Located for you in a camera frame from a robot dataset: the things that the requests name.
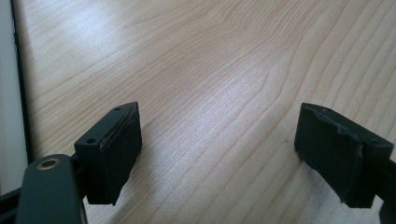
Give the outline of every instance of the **wooden surface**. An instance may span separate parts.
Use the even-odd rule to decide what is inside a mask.
[[[17,1],[35,156],[138,101],[143,150],[90,223],[378,223],[294,151],[301,102],[396,141],[394,0]]]

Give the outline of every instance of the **table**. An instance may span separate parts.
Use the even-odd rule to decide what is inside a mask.
[[[90,223],[379,222],[380,199],[341,204],[293,141],[307,102],[396,142],[395,1],[16,5],[37,158],[139,102],[142,152]]]

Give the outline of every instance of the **desk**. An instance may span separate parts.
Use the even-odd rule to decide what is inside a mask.
[[[378,223],[294,151],[301,102],[396,142],[392,0],[17,3],[35,156],[137,101],[143,149],[91,223]]]

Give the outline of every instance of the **light wood tabletop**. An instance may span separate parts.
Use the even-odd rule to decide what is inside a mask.
[[[90,223],[379,223],[293,142],[302,102],[396,142],[394,0],[16,3],[36,158],[139,103],[141,154]]]

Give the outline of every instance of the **wood grain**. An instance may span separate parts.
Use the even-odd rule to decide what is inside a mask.
[[[301,102],[396,142],[392,0],[18,1],[35,156],[138,101],[143,150],[90,223],[378,223],[298,159]]]

